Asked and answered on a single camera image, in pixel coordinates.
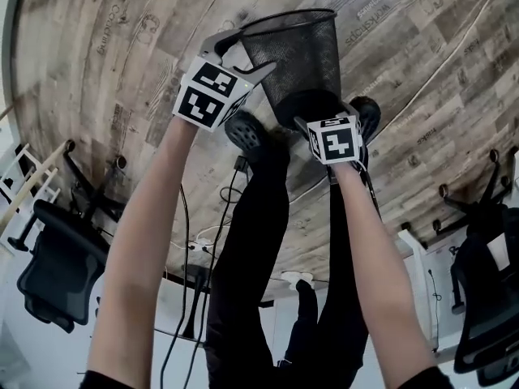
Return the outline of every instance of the leg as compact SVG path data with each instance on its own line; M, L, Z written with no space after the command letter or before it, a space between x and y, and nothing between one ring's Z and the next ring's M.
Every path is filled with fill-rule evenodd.
M314 357L312 352L317 329L317 296L313 288L300 280L296 289L299 293L298 319L292 328L285 359L292 364L305 363Z
M326 378L331 386L350 387L362 367L366 342L344 202L340 187L334 185L330 187L330 283L318 326L321 382Z
M258 156L212 274L205 343L211 388L242 387L251 378L266 385L274 369L258 304L288 223L289 156Z

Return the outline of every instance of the forearm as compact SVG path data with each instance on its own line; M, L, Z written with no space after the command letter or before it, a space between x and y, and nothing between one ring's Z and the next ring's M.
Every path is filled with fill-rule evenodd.
M109 251L88 368L134 388L149 385L157 294L195 134L180 118L169 124Z
M404 262L357 172L335 166L345 203L355 283L362 314L387 387L434 365L414 308Z

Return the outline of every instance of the black office chair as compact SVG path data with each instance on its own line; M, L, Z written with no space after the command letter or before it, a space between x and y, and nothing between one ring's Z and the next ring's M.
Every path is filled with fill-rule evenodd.
M501 203L509 192L508 187L491 197L499 172L498 159L499 155L492 150L495 169L479 203L445 198L447 204L454 203L465 212L465 217L454 223L455 229L468 224L467 238L453 251L456 257L451 267L453 313L465 311L454 371L477 370L482 387L501 382L519 371L519 209ZM510 265L500 271L487 244L501 234ZM465 292L465 304L458 281Z
M75 214L43 200L35 202L35 219L45 227L36 239L31 262L18 279L27 311L43 323L59 325L67 333L74 330L74 323L88 323L90 293L105 270L109 251L108 242L92 226L91 219L100 208L113 220L119 220L124 204L106 198L104 192L114 171L126 165L124 158L119 157L101 186L94 189L69 157L73 149L74 143L70 142L63 157L78 181L76 188L82 189L88 200L87 209ZM19 242L26 236L23 232L22 237L10 242Z

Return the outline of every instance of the black mesh trash can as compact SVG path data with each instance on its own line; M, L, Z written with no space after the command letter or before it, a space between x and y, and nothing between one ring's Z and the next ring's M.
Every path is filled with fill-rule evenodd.
M252 65L277 63L262 82L274 113L280 102L296 93L320 90L341 99L336 16L329 9L289 11L242 28L242 43Z

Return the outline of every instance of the plug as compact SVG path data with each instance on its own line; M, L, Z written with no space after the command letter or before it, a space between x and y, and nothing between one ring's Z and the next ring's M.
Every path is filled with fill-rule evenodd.
M247 159L244 156L238 156L234 163L234 170L247 174L248 169L249 162L247 161Z

